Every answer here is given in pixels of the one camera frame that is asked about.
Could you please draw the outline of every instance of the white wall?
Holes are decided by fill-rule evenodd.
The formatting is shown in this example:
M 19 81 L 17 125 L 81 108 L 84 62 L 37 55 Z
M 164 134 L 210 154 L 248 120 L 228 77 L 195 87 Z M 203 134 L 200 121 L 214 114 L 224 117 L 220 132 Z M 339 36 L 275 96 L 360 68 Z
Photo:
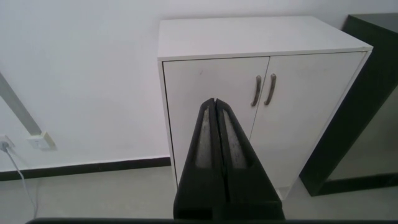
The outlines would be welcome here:
M 2 101 L 23 169 L 168 156 L 157 74 L 160 19 L 398 12 L 398 1 L 0 1 L 0 71 L 58 150 L 29 147 Z M 11 170 L 0 154 L 0 170 Z

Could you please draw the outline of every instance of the metal bar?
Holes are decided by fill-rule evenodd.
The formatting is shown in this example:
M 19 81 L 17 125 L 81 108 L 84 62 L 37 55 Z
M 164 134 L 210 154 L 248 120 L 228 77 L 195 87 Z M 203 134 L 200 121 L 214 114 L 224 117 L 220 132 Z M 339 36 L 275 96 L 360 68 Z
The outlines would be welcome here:
M 0 73 L 0 96 L 4 99 L 12 112 L 17 116 L 19 121 L 25 126 L 30 135 L 40 135 L 42 130 L 35 122 L 25 106 L 19 100 L 18 96 L 14 93 L 7 80 Z

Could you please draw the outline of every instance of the gray floor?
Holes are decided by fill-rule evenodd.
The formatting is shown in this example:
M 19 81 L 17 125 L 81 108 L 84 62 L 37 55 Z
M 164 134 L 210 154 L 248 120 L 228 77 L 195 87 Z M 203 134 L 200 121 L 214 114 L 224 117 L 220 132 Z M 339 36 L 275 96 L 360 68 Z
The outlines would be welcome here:
M 38 217 L 172 218 L 170 167 L 29 179 Z M 395 219 L 398 188 L 310 197 L 297 181 L 283 202 L 288 219 Z M 20 180 L 0 182 L 0 223 L 25 223 L 33 209 Z

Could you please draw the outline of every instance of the electrical outlet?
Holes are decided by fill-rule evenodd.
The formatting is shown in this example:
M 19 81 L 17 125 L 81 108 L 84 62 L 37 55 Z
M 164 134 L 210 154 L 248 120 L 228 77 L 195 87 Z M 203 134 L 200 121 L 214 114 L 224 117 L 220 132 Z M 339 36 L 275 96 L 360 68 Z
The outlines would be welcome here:
M 0 142 L 5 141 L 8 142 L 9 147 L 15 147 L 14 143 L 5 135 L 5 134 L 0 134 Z

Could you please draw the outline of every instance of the black baseboard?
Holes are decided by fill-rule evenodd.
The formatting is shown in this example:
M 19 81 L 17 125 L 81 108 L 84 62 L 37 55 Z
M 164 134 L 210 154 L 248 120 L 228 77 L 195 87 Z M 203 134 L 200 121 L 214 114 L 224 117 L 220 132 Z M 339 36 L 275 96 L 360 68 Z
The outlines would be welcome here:
M 312 196 L 393 186 L 398 186 L 398 174 L 381 174 L 342 180 L 328 180 L 323 183 L 318 192 L 312 192 L 314 193 Z
M 104 162 L 98 164 L 82 164 L 75 166 L 29 169 L 29 170 L 21 170 L 21 172 L 24 175 L 25 179 L 29 179 L 29 178 L 40 178 L 40 177 L 53 177 L 60 175 L 87 174 L 93 172 L 163 167 L 170 165 L 171 165 L 170 157 L 162 157 L 155 159 L 139 159 L 131 161 Z M 20 178 L 21 177 L 19 176 L 17 171 L 0 172 L 0 181 L 19 180 Z

